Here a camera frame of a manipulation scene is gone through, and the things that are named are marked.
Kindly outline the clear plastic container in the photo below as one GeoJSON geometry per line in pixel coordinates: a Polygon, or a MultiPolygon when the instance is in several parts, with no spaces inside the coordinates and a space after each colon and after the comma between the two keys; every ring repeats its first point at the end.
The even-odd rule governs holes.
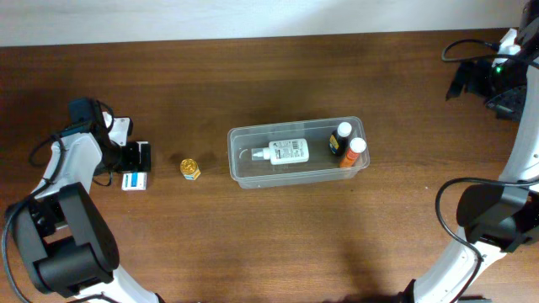
{"type": "Polygon", "coordinates": [[[342,123],[350,124],[350,139],[366,139],[354,116],[233,128],[227,135],[231,177],[243,189],[353,178],[369,166],[370,154],[365,149],[350,167],[339,165],[330,136],[342,123]]]}

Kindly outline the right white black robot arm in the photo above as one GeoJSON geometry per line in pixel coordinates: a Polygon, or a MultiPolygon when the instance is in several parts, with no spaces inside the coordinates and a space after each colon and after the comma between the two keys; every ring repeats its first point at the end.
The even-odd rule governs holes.
{"type": "Polygon", "coordinates": [[[435,213],[451,242],[396,302],[464,302],[486,268],[538,240],[538,0],[526,3],[518,29],[484,46],[491,53],[454,60],[446,98],[474,93],[497,118],[517,122],[512,152],[496,180],[454,178],[440,187],[435,213]]]}

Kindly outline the small gold lid jar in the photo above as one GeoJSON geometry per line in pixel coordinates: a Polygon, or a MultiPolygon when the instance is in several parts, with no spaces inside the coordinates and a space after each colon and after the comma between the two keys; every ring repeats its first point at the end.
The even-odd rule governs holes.
{"type": "Polygon", "coordinates": [[[180,172],[188,180],[195,181],[200,176],[199,165],[191,158],[186,158],[180,163],[180,172]]]}

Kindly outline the white spray bottle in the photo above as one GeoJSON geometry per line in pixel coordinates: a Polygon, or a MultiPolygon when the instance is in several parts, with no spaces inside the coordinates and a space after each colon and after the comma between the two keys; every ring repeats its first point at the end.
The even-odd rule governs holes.
{"type": "Polygon", "coordinates": [[[270,161],[274,166],[307,162],[309,157],[307,140],[302,138],[271,141],[267,147],[251,150],[254,162],[270,161]]]}

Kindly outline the dark bottle white cap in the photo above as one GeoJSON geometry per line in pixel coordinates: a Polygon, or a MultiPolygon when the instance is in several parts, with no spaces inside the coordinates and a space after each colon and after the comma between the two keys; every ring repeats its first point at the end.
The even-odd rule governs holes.
{"type": "Polygon", "coordinates": [[[342,156],[349,144],[349,136],[352,125],[349,122],[342,122],[338,125],[329,137],[329,148],[335,156],[342,156]]]}

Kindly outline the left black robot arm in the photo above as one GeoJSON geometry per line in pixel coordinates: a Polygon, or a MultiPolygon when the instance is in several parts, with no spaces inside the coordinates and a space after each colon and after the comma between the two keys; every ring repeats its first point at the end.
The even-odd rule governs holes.
{"type": "Polygon", "coordinates": [[[71,123],[45,140],[51,159],[38,186],[6,211],[1,250],[8,239],[34,287],[71,302],[151,302],[162,297],[145,290],[120,265],[112,231],[89,196],[96,177],[122,175],[124,190],[143,190],[151,170],[151,146],[127,140],[128,117],[110,106],[79,98],[68,106],[71,123]]]}

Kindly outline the white Panadol medicine box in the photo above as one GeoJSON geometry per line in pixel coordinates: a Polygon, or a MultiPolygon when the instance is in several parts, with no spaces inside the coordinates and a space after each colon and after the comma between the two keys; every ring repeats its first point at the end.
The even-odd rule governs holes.
{"type": "Polygon", "coordinates": [[[148,141],[129,142],[122,148],[120,172],[123,173],[121,188],[124,191],[147,189],[147,176],[151,172],[151,145],[148,141]]]}

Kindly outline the orange tube white cap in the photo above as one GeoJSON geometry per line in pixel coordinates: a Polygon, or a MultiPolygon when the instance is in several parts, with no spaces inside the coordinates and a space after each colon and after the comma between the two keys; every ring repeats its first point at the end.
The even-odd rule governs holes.
{"type": "Polygon", "coordinates": [[[339,163],[340,168],[353,167],[360,155],[366,150],[366,141],[356,137],[350,141],[349,147],[339,163]]]}

